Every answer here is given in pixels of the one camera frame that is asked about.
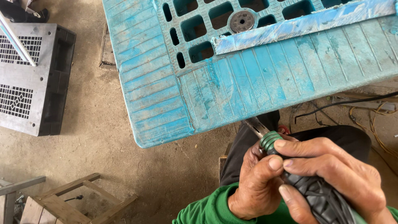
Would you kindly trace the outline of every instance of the fingernail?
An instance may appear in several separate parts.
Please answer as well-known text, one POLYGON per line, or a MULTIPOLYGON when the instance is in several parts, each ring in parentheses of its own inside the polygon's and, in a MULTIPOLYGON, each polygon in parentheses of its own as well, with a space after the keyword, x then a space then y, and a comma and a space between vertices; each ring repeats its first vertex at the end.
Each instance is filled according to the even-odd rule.
POLYGON ((274 142, 274 147, 283 147, 286 145, 286 140, 278 139, 274 142))
POLYGON ((283 166, 284 167, 290 167, 293 164, 293 160, 292 159, 286 159, 283 161, 283 166))
POLYGON ((280 158, 279 156, 272 157, 268 161, 269 167, 274 171, 279 170, 282 167, 282 163, 282 158, 280 158))
POLYGON ((285 202, 290 201, 290 199, 292 198, 292 196, 289 193, 289 190, 287 190, 287 188, 283 185, 279 187, 279 193, 282 195, 285 202))

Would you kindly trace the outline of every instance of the green shirt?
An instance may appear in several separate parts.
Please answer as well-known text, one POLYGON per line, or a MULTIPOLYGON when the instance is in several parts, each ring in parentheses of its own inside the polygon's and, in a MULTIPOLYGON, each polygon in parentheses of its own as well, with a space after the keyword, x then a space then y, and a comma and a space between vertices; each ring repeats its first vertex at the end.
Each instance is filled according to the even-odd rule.
MULTIPOLYGON (((260 216, 249 221, 241 220, 235 217, 228 208, 227 198, 238 188, 239 183, 229 186, 219 187, 211 195, 189 204, 181 210, 173 224, 193 224, 193 223, 228 223, 228 224, 246 224, 246 223, 284 223, 295 224, 291 218, 289 209, 283 200, 278 209, 271 215, 260 216)), ((392 216, 398 221, 398 210, 388 207, 392 216)))

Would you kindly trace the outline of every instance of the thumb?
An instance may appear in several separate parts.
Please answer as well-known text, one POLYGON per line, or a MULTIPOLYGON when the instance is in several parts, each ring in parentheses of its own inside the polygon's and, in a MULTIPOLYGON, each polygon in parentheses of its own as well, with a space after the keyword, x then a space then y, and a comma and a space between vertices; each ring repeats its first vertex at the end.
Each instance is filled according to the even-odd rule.
POLYGON ((311 208, 305 198, 291 185, 283 184, 279 187, 279 193, 282 195, 289 213, 299 224, 319 224, 311 213, 311 208))
POLYGON ((283 173, 283 159, 278 155, 269 155, 261 159, 251 171, 258 183, 266 184, 283 173))

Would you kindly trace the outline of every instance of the black pants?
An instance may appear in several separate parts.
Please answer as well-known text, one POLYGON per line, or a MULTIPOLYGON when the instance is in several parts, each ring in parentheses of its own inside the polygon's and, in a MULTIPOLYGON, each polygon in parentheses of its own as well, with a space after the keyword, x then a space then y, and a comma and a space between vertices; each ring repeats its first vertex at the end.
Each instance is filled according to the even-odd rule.
POLYGON ((11 3, 7 0, 0 0, 0 11, 4 17, 14 23, 40 23, 40 19, 30 13, 27 13, 19 4, 11 3))
MULTIPOLYGON (((277 131, 280 119, 279 111, 262 114, 257 116, 257 118, 270 131, 277 131)), ((329 138, 362 162, 367 161, 372 143, 364 131, 347 125, 316 128, 290 134, 289 136, 295 137, 299 141, 306 141, 317 137, 329 138)), ((258 137, 246 125, 242 124, 222 169, 220 186, 230 185, 239 181, 243 156, 257 141, 258 137)))

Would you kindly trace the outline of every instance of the plastic welding gun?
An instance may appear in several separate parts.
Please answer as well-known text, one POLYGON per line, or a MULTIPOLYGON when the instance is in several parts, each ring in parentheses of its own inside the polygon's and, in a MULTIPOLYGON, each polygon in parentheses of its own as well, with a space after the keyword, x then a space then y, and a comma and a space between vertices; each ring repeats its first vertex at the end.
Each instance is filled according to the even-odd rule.
MULTIPOLYGON (((277 132, 269 131, 257 117, 242 121, 260 138, 260 153, 281 155, 274 148, 277 132)), ((312 214, 320 224, 366 224, 364 219, 347 203, 344 197, 322 177, 302 177, 284 172, 284 180, 294 186, 307 200, 312 214)))

